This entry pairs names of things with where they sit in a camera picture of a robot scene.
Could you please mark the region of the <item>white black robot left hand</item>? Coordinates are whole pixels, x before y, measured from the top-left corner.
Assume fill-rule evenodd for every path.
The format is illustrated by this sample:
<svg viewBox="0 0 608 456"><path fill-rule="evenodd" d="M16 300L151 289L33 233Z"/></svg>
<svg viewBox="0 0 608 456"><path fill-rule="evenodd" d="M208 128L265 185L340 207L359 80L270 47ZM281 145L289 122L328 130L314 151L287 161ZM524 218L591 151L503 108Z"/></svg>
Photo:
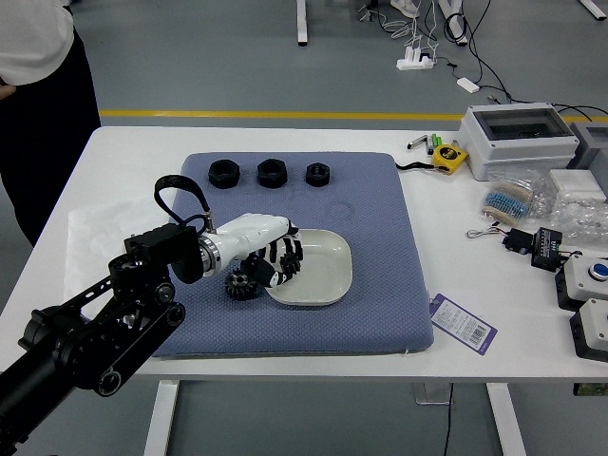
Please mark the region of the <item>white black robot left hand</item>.
<svg viewBox="0 0 608 456"><path fill-rule="evenodd" d="M288 218L244 214L203 234L199 243L205 276L218 275L237 259L246 276L265 288L276 288L301 270L301 236Z"/></svg>

